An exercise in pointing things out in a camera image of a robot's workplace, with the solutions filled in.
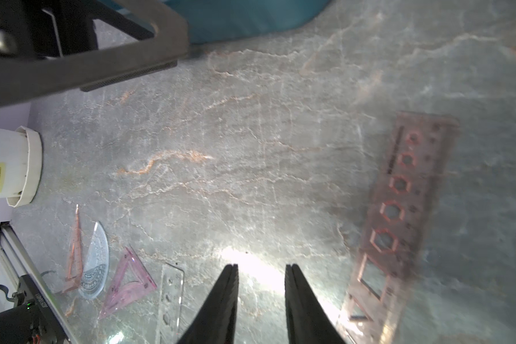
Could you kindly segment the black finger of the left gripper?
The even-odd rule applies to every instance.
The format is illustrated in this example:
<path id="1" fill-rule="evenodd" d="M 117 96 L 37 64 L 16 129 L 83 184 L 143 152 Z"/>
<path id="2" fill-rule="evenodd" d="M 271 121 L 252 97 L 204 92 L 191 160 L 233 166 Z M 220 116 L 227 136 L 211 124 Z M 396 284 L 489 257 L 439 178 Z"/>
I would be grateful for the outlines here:
<path id="1" fill-rule="evenodd" d="M 0 1 L 0 107 L 175 67 L 186 20 L 161 1 Z"/>

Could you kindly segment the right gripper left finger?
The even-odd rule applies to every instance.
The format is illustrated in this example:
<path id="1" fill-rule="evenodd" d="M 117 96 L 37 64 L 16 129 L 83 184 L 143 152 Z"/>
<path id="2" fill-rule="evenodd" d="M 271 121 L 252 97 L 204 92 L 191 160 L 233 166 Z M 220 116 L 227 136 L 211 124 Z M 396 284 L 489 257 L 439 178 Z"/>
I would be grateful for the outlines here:
<path id="1" fill-rule="evenodd" d="M 234 343 L 238 292 L 238 265 L 226 265 L 178 343 Z"/>

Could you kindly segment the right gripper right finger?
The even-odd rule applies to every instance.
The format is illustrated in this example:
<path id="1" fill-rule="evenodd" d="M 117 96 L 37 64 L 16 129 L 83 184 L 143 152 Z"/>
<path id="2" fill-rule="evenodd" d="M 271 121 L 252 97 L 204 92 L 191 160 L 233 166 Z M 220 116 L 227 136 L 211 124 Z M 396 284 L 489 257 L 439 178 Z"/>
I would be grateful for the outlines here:
<path id="1" fill-rule="evenodd" d="M 285 309 L 289 343 L 345 343 L 298 265 L 285 268 Z"/>

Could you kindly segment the clear straight ruler bottom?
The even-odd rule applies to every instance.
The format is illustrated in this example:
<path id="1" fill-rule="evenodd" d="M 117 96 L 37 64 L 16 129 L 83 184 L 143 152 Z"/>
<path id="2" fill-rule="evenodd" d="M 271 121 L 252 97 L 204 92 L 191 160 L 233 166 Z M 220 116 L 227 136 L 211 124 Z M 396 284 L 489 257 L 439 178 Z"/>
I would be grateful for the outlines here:
<path id="1" fill-rule="evenodd" d="M 155 343 L 177 343 L 183 299 L 184 271 L 165 264 L 162 268 Z"/>

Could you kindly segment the teal plastic storage box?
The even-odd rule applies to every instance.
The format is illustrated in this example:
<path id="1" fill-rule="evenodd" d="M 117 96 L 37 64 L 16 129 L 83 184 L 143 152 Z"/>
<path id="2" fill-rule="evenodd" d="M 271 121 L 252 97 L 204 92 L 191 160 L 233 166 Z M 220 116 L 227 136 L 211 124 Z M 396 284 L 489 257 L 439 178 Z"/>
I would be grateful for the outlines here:
<path id="1" fill-rule="evenodd" d="M 189 44 L 208 44 L 296 29 L 318 16 L 329 1 L 181 0 L 164 4 L 186 20 Z"/>

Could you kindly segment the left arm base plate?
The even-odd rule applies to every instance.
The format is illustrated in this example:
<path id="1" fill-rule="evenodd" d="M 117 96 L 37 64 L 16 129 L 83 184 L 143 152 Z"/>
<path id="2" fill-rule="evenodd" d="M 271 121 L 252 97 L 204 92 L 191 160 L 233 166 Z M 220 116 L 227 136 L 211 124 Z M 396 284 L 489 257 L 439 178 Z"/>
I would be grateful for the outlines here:
<path id="1" fill-rule="evenodd" d="M 14 307 L 0 312 L 0 343 L 64 343 L 69 341 L 60 321 L 30 275 L 22 275 L 8 301 Z"/>

